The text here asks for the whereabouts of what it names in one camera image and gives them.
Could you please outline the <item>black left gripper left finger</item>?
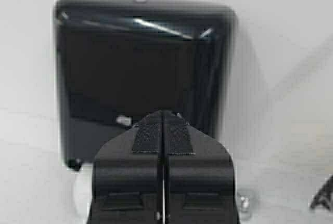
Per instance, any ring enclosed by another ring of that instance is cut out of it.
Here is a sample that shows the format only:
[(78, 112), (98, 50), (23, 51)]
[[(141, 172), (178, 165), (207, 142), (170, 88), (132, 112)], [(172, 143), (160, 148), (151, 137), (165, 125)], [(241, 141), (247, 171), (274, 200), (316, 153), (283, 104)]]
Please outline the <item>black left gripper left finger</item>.
[(162, 112), (105, 143), (94, 158), (88, 223), (163, 223)]

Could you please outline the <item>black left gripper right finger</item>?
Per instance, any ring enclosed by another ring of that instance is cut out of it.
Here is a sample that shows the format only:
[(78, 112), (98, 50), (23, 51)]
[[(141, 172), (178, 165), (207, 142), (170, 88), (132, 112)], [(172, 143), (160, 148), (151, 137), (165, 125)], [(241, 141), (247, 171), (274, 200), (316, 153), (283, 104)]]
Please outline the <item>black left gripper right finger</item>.
[(163, 113), (166, 223), (239, 223), (231, 156), (183, 118)]

